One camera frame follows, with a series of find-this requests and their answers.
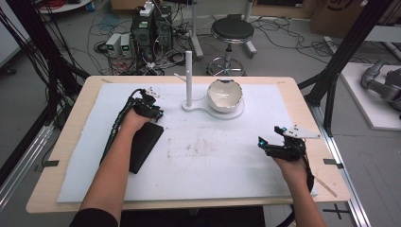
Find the laboratory floor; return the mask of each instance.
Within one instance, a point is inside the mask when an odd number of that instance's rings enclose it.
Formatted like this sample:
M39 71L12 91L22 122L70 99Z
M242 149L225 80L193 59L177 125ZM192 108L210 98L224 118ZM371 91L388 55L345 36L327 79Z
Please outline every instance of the laboratory floor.
M93 50L94 45L107 41L111 29L113 32L130 30L131 15L113 12L107 1L101 1L96 5L95 12L76 9L55 16L76 61L90 75L111 75L107 59ZM194 76L205 76L207 64L213 58L224 55L226 44L208 35L213 21L212 16L198 19L204 58L193 63ZM242 45L233 47L233 58L244 65L248 76L292 77L301 82L320 73L330 61L331 55L322 44L323 36L310 32L308 20L266 18L259 23L253 22L253 25L263 28L256 29L252 39L257 54L250 58ZM333 41L340 44L341 39ZM181 42L189 47L188 41ZM177 43L175 47L183 50ZM373 63L382 56L389 64L400 64L383 45L372 42L365 42L351 61ZM9 75L4 70L0 72L0 166L20 143L46 104L45 86L27 57L19 53L10 63L17 69L15 75ZM173 66L164 71L165 75L184 75L183 66ZM308 91L309 88L302 92L307 94ZM401 133L372 130L341 79L338 81L332 123L334 139L368 223L374 227L399 226ZM26 211L26 203L41 176L42 160L48 157L47 152L51 151L59 134L60 129L55 129L12 196L8 201L2 201L2 227L68 226L72 220L74 213L29 214ZM320 203L319 208L328 226L358 226L347 203ZM266 226L276 226L290 211L287 205L272 205L264 206L264 212Z

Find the computer tower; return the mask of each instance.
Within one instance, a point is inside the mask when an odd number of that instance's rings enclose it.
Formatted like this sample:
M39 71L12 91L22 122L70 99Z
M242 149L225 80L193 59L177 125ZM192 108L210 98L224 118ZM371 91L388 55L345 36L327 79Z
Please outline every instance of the computer tower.
M154 11L150 16L135 14L132 19L131 35L137 61L155 61L153 48L157 48Z
M164 50L173 48L171 6L160 6L155 9L155 21L159 46Z

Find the black tablet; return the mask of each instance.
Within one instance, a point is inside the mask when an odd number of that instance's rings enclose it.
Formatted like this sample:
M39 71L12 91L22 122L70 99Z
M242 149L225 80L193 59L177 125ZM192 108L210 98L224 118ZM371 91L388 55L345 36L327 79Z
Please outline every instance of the black tablet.
M138 173L163 131L163 127L147 122L136 132L132 138L130 172Z

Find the forearm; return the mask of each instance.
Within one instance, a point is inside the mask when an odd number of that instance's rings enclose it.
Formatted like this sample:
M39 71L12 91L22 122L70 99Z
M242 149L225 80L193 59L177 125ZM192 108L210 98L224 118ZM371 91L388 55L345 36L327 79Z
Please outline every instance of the forearm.
M294 202L297 226L326 226L306 183L289 183L288 187Z
M81 204L81 209L98 208L120 218L130 168L131 141L136 130L121 128L101 163Z

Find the table surface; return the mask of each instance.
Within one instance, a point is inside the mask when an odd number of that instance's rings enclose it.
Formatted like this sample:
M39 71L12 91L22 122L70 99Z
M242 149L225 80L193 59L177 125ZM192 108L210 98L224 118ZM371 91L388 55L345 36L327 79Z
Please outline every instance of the table surface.
M211 83L215 77L193 77L193 83ZM239 84L275 84L282 94L288 114L294 124L319 132L304 97L292 78L244 77L235 78ZM183 83L176 77L89 77L61 132L49 160L59 160L57 166L46 167L26 205L29 213L78 211L79 202L58 203L61 186L71 155L78 143L86 119L92 110L99 89L104 83ZM348 201L348 188L335 165L326 165L323 159L332 159L323 138L306 141L309 162L315 175L319 195L316 202ZM234 205L265 205L291 203L288 198L210 199L187 201L126 201L123 209L164 209L221 207Z

